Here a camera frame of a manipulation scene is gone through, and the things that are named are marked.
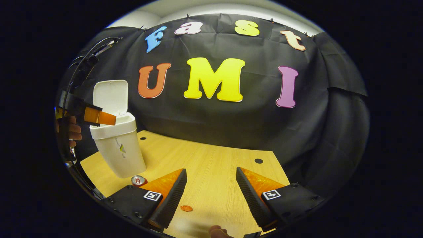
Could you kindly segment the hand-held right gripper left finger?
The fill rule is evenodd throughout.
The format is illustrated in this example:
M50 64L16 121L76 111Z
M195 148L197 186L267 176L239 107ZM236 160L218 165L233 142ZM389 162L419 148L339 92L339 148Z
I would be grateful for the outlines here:
M126 185L104 199L116 215L146 229L167 229L185 190L187 173L181 168L141 187Z

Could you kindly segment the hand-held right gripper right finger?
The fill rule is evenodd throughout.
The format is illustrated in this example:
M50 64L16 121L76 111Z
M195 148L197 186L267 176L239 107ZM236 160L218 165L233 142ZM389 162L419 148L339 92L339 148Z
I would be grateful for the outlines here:
M285 228L311 214L325 201L298 183L283 185L239 166L236 181L263 232Z

